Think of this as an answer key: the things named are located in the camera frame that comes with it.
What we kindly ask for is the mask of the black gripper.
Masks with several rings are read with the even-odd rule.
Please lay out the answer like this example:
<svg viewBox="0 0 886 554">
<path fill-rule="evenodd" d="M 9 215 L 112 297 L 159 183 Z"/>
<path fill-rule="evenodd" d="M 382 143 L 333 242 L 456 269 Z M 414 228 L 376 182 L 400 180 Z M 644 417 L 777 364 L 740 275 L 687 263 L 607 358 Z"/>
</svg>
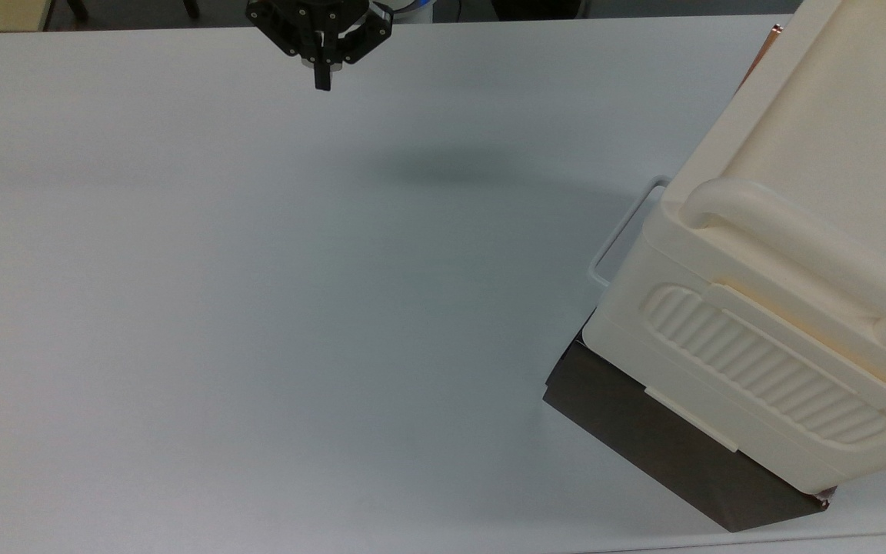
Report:
<svg viewBox="0 0 886 554">
<path fill-rule="evenodd" d="M 317 90 L 331 91 L 333 67 L 354 64 L 391 36 L 395 12 L 375 1 L 249 1 L 253 27 L 289 56 L 313 64 Z"/>
</svg>

